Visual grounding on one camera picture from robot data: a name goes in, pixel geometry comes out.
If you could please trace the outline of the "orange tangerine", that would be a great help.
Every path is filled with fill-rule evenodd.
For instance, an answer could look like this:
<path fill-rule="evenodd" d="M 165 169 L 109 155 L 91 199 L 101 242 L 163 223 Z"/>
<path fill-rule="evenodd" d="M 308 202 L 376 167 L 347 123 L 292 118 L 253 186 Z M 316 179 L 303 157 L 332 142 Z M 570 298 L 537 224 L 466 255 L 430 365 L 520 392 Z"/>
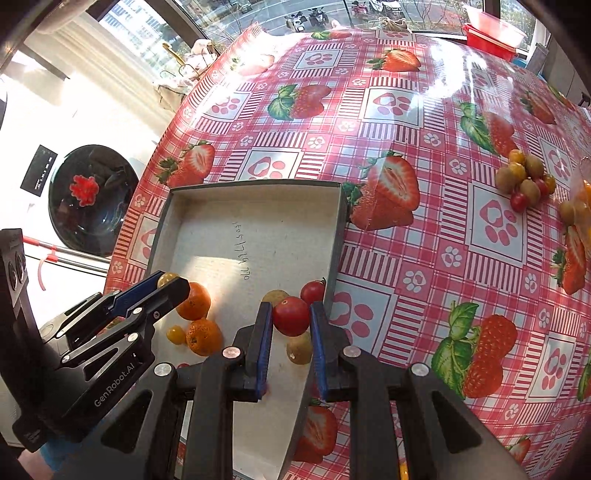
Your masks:
<path fill-rule="evenodd" d="M 190 350 L 201 357 L 221 351 L 223 337 L 217 323 L 208 319 L 192 321 L 186 330 L 185 341 Z"/>
<path fill-rule="evenodd" d="M 205 287 L 197 282 L 190 282 L 189 286 L 189 295 L 176 307 L 176 312 L 187 321 L 204 319 L 211 309 L 211 295 Z"/>

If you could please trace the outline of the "brown kiwi fruit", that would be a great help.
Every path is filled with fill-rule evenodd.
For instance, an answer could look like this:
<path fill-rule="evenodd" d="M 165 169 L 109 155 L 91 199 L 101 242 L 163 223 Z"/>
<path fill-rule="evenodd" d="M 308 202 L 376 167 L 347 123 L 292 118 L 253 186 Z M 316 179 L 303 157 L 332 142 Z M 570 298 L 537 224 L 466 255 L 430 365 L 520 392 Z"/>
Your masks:
<path fill-rule="evenodd" d="M 290 294 L 288 294 L 286 291 L 280 289 L 270 290 L 263 295 L 262 302 L 270 303 L 270 305 L 274 307 L 277 304 L 280 304 L 280 302 L 284 299 L 287 299 L 288 296 L 290 296 Z"/>

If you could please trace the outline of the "red cherry tomato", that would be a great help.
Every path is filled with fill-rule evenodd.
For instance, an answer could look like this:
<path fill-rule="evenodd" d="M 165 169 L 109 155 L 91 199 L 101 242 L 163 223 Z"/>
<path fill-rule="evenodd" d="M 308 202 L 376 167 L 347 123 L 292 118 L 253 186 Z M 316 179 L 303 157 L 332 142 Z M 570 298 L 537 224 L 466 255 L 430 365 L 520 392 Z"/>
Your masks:
<path fill-rule="evenodd" d="M 308 283 L 305 283 L 303 288 L 301 288 L 300 297 L 308 305 L 311 305 L 315 302 L 322 302 L 325 298 L 325 279 L 320 280 L 312 280 Z"/>
<path fill-rule="evenodd" d="M 287 337 L 304 334 L 310 322 L 310 308 L 301 298 L 288 296 L 273 307 L 273 326 Z"/>

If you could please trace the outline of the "yellow cherry tomato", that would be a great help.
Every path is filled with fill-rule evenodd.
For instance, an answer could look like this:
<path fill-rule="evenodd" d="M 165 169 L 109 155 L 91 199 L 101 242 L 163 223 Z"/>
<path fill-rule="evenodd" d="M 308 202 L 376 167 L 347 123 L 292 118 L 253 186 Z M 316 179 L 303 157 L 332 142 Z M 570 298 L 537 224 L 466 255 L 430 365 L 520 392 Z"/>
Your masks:
<path fill-rule="evenodd" d="M 166 337 L 174 345 L 182 345 L 186 342 L 185 331 L 179 325 L 171 326 L 166 332 Z"/>
<path fill-rule="evenodd" d="M 170 281 L 176 279 L 178 277 L 178 275 L 176 273 L 173 272 L 166 272 L 163 273 L 157 281 L 157 288 L 162 288 L 164 285 L 166 285 L 167 283 L 169 283 Z"/>

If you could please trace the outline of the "yellow cherry tomato in box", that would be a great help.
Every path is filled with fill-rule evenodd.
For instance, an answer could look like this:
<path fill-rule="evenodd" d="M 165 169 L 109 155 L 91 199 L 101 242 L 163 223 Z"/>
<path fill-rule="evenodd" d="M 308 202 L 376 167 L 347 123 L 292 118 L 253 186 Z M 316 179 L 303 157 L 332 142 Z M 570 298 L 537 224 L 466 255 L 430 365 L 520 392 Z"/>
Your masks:
<path fill-rule="evenodd" d="M 166 332 L 166 337 L 174 345 L 182 345 L 186 342 L 185 331 L 179 325 L 171 326 Z"/>

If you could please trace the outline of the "grey cardboard box tray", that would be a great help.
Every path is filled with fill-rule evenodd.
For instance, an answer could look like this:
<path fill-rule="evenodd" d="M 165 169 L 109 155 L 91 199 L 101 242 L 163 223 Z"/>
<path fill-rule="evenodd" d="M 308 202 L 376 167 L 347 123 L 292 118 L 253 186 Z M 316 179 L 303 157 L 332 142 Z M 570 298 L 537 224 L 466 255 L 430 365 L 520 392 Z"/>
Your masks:
<path fill-rule="evenodd" d="M 231 344 L 239 328 L 256 320 L 271 290 L 297 296 L 305 283 L 325 279 L 332 302 L 346 202 L 336 182 L 256 180 L 170 191 L 152 242 L 148 273 L 173 272 L 211 295 L 207 317 Z M 235 474 L 280 479 L 287 473 L 311 368 L 287 358 L 287 336 L 273 333 L 266 394 L 233 408 Z"/>

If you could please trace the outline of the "black round washer door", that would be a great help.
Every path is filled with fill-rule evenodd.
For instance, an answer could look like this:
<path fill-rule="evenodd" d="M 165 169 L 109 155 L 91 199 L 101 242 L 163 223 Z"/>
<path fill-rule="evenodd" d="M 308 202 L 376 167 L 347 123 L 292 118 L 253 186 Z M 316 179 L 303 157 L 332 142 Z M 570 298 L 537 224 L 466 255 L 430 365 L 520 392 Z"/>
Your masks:
<path fill-rule="evenodd" d="M 69 152 L 50 181 L 48 212 L 66 247 L 112 255 L 138 178 L 115 150 L 97 144 Z"/>

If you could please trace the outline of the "red cherry tomato in box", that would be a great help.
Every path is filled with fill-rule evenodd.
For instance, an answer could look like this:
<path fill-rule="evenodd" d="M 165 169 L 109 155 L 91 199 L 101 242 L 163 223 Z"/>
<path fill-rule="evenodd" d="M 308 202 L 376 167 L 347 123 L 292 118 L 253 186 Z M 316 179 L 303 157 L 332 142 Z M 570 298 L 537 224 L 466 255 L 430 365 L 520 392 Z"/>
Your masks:
<path fill-rule="evenodd" d="M 300 297 L 308 305 L 311 305 L 315 302 L 322 302 L 325 298 L 325 279 L 320 280 L 312 280 L 308 283 L 305 283 L 303 288 L 301 288 Z"/>

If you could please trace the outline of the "red strawberry checkered tablecloth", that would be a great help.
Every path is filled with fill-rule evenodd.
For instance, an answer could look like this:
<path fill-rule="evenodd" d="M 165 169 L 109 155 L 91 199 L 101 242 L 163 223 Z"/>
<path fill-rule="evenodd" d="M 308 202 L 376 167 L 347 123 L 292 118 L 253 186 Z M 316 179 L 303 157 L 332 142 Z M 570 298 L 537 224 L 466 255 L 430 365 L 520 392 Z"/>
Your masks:
<path fill-rule="evenodd" d="M 381 360 L 434 363 L 533 479 L 584 442 L 590 274 L 566 227 L 590 112 L 495 56 L 412 33 L 252 26 L 181 104 L 135 190 L 108 290 L 145 274 L 187 157 L 205 182 L 349 182 L 332 319 Z M 508 166 L 530 206 L 495 185 Z"/>

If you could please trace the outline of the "red tomato in fruit pile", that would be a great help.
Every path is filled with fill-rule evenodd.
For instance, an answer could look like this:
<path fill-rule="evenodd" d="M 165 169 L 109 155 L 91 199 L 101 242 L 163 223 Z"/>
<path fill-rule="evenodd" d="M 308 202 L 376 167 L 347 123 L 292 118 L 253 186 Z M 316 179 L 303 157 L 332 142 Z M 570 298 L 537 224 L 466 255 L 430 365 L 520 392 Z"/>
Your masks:
<path fill-rule="evenodd" d="M 520 191 L 514 191 L 510 198 L 510 205 L 514 212 L 522 213 L 530 206 L 528 197 Z"/>

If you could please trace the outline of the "clear plastic fruit bag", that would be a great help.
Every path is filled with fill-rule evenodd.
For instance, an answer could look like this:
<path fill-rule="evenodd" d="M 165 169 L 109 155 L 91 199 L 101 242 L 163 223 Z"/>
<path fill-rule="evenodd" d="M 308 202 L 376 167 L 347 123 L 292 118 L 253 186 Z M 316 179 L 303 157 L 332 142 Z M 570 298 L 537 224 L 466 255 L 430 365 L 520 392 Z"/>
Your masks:
<path fill-rule="evenodd" d="M 590 256 L 591 249 L 591 160 L 589 156 L 583 157 L 573 171 L 570 180 L 570 198 L 575 210 L 574 225 Z"/>

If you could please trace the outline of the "kiwi in fruit pile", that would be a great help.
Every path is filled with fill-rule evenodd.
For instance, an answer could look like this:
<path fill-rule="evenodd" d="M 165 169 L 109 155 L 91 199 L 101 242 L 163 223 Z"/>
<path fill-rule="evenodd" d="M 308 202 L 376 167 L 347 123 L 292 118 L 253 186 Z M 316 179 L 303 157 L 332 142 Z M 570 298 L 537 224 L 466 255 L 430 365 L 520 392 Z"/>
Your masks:
<path fill-rule="evenodd" d="M 498 191 L 503 194 L 511 194 L 516 185 L 517 179 L 508 167 L 501 167 L 495 173 L 495 185 Z"/>

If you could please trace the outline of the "red plastic bin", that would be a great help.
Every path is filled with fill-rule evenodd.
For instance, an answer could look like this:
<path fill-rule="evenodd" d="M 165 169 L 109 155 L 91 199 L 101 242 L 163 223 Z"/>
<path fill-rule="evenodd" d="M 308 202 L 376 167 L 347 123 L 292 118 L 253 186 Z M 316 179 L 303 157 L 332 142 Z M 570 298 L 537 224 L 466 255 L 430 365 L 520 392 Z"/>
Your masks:
<path fill-rule="evenodd" d="M 511 62 L 525 34 L 505 20 L 475 7 L 466 6 L 465 10 L 468 15 L 464 25 L 467 45 Z"/>

